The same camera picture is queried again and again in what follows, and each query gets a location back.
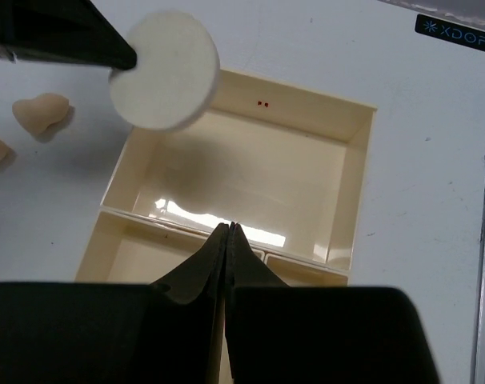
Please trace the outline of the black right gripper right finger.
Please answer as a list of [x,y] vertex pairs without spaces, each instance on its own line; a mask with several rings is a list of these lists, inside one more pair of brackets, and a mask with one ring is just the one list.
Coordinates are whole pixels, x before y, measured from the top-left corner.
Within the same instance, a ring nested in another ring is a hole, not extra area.
[[432,383],[417,310],[392,287],[288,286],[238,224],[226,244],[226,341],[237,383]]

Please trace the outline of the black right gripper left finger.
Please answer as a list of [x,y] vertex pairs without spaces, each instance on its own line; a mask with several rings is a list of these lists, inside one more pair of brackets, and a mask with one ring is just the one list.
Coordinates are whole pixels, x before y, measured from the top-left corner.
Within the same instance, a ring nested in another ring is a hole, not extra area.
[[229,227],[150,284],[0,282],[0,383],[215,383]]

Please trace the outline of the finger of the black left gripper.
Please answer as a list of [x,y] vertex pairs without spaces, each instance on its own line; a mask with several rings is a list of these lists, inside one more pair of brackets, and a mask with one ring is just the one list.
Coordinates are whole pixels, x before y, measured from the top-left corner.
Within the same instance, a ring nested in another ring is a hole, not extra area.
[[0,59],[136,67],[137,54],[91,1],[0,0]]

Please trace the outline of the round white powder puff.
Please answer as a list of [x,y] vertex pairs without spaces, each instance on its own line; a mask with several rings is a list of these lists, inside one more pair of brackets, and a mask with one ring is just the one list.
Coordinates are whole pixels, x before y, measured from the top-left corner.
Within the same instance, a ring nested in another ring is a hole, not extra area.
[[110,100],[133,126],[178,130],[200,118],[218,85],[220,60],[206,27],[192,15],[148,14],[126,40],[137,54],[131,70],[112,70]]

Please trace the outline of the cream plastic organizer box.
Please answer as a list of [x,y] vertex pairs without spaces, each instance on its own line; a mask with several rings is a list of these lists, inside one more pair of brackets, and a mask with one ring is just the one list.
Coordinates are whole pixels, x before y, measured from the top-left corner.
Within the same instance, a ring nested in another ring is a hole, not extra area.
[[134,128],[76,278],[153,282],[220,223],[292,286],[345,286],[375,107],[224,70],[174,133]]

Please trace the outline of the dark XDOF label right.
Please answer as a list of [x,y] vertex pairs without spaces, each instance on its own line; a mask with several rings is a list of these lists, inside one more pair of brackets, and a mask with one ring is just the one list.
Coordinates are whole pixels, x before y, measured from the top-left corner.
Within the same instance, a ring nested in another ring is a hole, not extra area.
[[477,30],[469,26],[418,14],[415,21],[415,32],[485,52],[485,31],[483,30]]

